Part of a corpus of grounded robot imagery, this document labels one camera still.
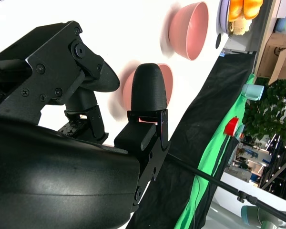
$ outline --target green cloth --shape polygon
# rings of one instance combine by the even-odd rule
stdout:
[[[252,83],[253,79],[254,75],[251,74],[247,80],[247,83]],[[226,134],[224,134],[225,126],[233,117],[236,116],[237,118],[239,118],[239,123],[242,122],[245,113],[245,103],[246,98],[244,96],[239,95],[238,99],[228,111],[228,113],[220,123],[219,127],[215,131],[214,135],[212,136],[211,141],[205,148],[198,166],[199,170],[210,175],[213,171],[214,166],[218,167],[218,165],[215,165],[215,163],[219,154],[219,150],[226,137]],[[178,219],[177,224],[175,225],[175,229],[187,229],[190,227],[196,208],[201,201],[208,184],[209,182],[207,180],[199,176],[195,176],[189,202],[187,203],[185,209],[183,210],[183,213]]]

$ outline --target plate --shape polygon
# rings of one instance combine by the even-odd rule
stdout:
[[[230,0],[222,0],[220,7],[220,27],[229,37],[232,37],[233,32],[229,29],[232,23],[229,22],[229,8]]]

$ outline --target bolt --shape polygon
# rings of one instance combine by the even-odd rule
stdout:
[[[82,44],[77,44],[75,46],[75,54],[77,57],[83,58],[86,55],[85,46],[83,46]]]
[[[41,95],[39,96],[39,99],[40,99],[40,101],[44,102],[44,101],[47,100],[47,96],[46,96],[45,94],[41,94]]]
[[[39,73],[39,74],[44,74],[46,72],[46,68],[43,64],[39,63],[37,66],[36,66],[36,71]]]
[[[29,94],[30,94],[30,92],[29,92],[28,89],[23,88],[23,89],[21,90],[21,95],[22,95],[23,97],[28,97]]]
[[[57,97],[61,97],[62,96],[62,89],[61,88],[56,88],[55,89],[55,95]]]
[[[81,33],[81,29],[78,28],[78,27],[75,27],[74,28],[74,33],[75,33],[76,36],[78,36]]]
[[[139,200],[141,199],[141,197],[142,197],[142,194],[143,194],[143,189],[139,186],[139,187],[137,188],[137,191],[135,192],[134,199],[135,199],[136,201],[139,201]]]

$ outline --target white table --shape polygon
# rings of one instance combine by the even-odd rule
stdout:
[[[220,0],[205,0],[209,8],[209,27],[200,56],[189,61],[174,53],[167,43],[168,21],[180,7],[198,0],[5,0],[0,2],[0,52],[37,26],[77,21],[84,43],[101,55],[117,73],[121,87],[113,93],[96,93],[105,131],[113,140],[127,123],[122,107],[122,86],[127,74],[140,63],[168,64],[174,75],[169,112],[169,137],[187,107],[207,79],[228,37],[215,49]],[[63,106],[42,110],[40,125],[58,130],[67,119]]]

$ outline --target red object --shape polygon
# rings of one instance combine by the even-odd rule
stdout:
[[[229,136],[234,136],[238,127],[239,118],[232,118],[225,126],[224,133]]]

